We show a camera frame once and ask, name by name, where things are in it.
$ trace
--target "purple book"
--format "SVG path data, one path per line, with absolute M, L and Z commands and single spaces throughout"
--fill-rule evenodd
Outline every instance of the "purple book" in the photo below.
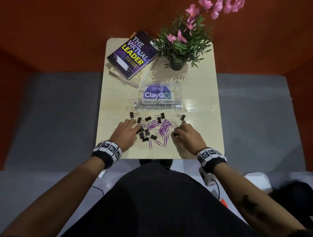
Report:
M 108 60 L 127 79 L 143 69 L 159 51 L 152 46 L 151 37 L 141 30 L 119 47 Z

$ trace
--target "potted plant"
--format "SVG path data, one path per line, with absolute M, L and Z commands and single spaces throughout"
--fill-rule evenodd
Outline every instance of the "potted plant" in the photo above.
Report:
M 165 68 L 171 67 L 178 71 L 182 69 L 185 62 L 191 62 L 191 67 L 198 67 L 197 63 L 203 58 L 199 58 L 200 54 L 208 53 L 211 49 L 211 29 L 206 29 L 203 21 L 205 18 L 202 14 L 211 12 L 211 18 L 214 20 L 219 13 L 237 12 L 244 6 L 245 0 L 236 0 L 231 4 L 232 0 L 217 0 L 215 4 L 208 0 L 199 0 L 201 9 L 196 8 L 195 4 L 191 4 L 186 9 L 187 17 L 177 13 L 173 21 L 171 29 L 163 28 L 158 34 L 159 39 L 154 39 L 155 46 L 160 50 L 162 55 L 167 58 L 170 63 Z

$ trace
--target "person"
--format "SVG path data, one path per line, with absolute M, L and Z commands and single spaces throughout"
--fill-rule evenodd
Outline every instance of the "person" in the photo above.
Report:
M 99 173 L 134 144 L 140 128 L 133 119 L 119 123 L 90 159 L 35 200 L 1 236 L 57 236 Z M 150 162 L 125 174 L 62 236 L 312 236 L 282 206 L 230 168 L 222 154 L 208 148 L 192 125 L 183 122 L 174 132 L 179 136 L 173 139 L 217 177 L 249 225 L 190 176 Z

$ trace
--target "book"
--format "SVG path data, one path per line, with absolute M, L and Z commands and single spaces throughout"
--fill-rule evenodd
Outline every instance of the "book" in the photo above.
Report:
M 119 74 L 130 80 L 147 66 L 159 51 L 153 47 L 151 37 L 141 30 L 107 57 Z
M 147 64 L 147 66 L 141 69 L 135 76 L 133 76 L 129 80 L 127 80 L 123 75 L 121 75 L 115 67 L 110 68 L 110 73 L 124 81 L 127 81 L 129 84 L 132 84 L 136 87 L 141 87 L 155 61 L 156 58 L 154 58 L 149 64 Z

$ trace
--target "foliage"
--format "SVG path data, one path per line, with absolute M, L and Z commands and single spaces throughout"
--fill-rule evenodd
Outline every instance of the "foliage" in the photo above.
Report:
M 199 14 L 195 18 L 195 28 L 190 33 L 189 29 L 186 29 L 187 19 L 184 19 L 184 16 L 177 12 L 177 16 L 173 21 L 171 29 L 163 28 L 158 34 L 159 39 L 154 39 L 153 42 L 155 46 L 161 51 L 162 55 L 166 57 L 169 61 L 175 62 L 177 64 L 184 62 L 191 62 L 191 67 L 198 67 L 197 63 L 204 59 L 199 58 L 200 54 L 208 53 L 211 49 L 208 49 L 212 44 L 210 32 L 205 29 L 205 25 L 202 22 L 205 18 Z M 167 38 L 169 34 L 177 35 L 178 31 L 181 31 L 182 36 L 187 40 L 186 43 L 182 43 L 179 40 L 175 40 L 173 43 L 170 42 Z

